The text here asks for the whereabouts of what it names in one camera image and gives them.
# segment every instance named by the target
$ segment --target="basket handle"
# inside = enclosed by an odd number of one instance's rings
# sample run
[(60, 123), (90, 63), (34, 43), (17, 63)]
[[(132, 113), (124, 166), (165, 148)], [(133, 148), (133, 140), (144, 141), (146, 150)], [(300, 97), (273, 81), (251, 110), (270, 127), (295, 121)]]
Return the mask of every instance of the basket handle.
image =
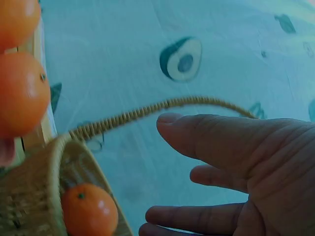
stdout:
[(250, 111), (247, 111), (237, 105), (231, 104), (229, 102), (225, 102), (218, 98), (205, 97), (205, 96), (189, 96), (189, 97), (181, 97), (168, 99), (150, 106), (142, 107), (130, 112), (122, 113), (121, 115), (107, 118), (101, 121), (97, 121), (94, 123), (88, 123), (82, 126), (77, 127), (69, 131), (71, 137), (73, 139), (78, 139), (80, 141), (90, 140), (92, 137), (105, 133), (108, 130), (116, 128), (118, 126), (124, 125), (126, 123), (135, 121), (139, 118), (146, 117), (152, 113), (161, 111), (163, 109), (168, 109), (171, 107), (181, 107), (184, 105), (214, 105), (225, 107), (231, 110), (238, 112), (241, 115), (244, 115), (248, 118), (257, 118)]

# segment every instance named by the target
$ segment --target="wicker texture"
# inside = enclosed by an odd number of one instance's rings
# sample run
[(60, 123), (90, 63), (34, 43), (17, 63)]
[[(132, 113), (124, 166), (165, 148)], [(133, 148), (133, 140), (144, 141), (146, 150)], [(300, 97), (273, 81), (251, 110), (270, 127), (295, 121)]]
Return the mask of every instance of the wicker texture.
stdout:
[[(81, 141), (162, 109), (189, 104), (222, 106), (256, 118), (250, 112), (222, 100), (193, 96), (166, 100), (80, 126), (37, 150), (21, 166), (0, 179), (0, 235), (67, 236), (60, 199), (66, 189), (80, 183), (93, 183), (105, 189), (115, 200), (92, 153)], [(131, 236), (130, 227), (117, 202), (116, 205), (119, 224), (114, 235)]]
[[(67, 236), (60, 195), (74, 185), (93, 183), (112, 191), (87, 147), (60, 136), (0, 179), (1, 236)], [(115, 236), (131, 236), (119, 208)]]
[(108, 130), (111, 130), (117, 126), (124, 125), (136, 119), (146, 117), (154, 112), (161, 111), (163, 109), (168, 109), (171, 107), (180, 107), (184, 105), (214, 105), (225, 107), (231, 110), (238, 112), (241, 115), (244, 115), (249, 118), (256, 118), (251, 112), (244, 110), (243, 108), (236, 106), (234, 104), (225, 102), (223, 100), (211, 97), (204, 96), (190, 96), (190, 97), (181, 97), (165, 100), (147, 107), (133, 110), (131, 112), (122, 113), (121, 115), (107, 118), (102, 121), (86, 124), (79, 126), (75, 130), (70, 131), (72, 138), (78, 140), (89, 140), (95, 135), (102, 134)]

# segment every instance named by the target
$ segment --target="fruit in basket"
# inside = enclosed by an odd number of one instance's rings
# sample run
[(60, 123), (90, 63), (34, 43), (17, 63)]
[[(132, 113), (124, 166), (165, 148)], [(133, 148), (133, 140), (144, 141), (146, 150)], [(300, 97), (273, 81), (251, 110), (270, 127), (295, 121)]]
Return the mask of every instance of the fruit in basket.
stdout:
[(47, 76), (31, 54), (0, 55), (0, 139), (34, 130), (49, 102)]
[(84, 183), (62, 196), (63, 219), (72, 236), (111, 236), (117, 228), (114, 200), (102, 188)]
[(0, 52), (31, 37), (40, 16), (38, 0), (0, 0)]

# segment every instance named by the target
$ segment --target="hand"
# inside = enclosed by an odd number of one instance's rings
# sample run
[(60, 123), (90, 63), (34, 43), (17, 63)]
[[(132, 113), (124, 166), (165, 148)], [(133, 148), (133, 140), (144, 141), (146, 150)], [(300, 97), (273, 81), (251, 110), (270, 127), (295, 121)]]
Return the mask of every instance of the hand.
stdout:
[(0, 167), (8, 166), (15, 157), (15, 145), (13, 139), (0, 139)]
[(181, 154), (204, 161), (190, 179), (249, 194), (243, 204), (155, 206), (140, 236), (315, 235), (315, 124), (164, 114), (161, 136)]

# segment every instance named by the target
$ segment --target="wicker basket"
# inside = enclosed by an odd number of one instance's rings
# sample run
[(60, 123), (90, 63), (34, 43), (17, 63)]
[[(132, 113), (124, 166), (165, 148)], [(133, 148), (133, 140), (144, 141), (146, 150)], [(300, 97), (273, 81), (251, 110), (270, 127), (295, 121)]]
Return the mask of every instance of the wicker basket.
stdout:
[[(113, 196), (87, 147), (68, 134), (59, 136), (0, 179), (0, 235), (67, 236), (60, 195), (83, 182), (98, 185)], [(131, 236), (119, 206), (118, 210), (114, 235)]]

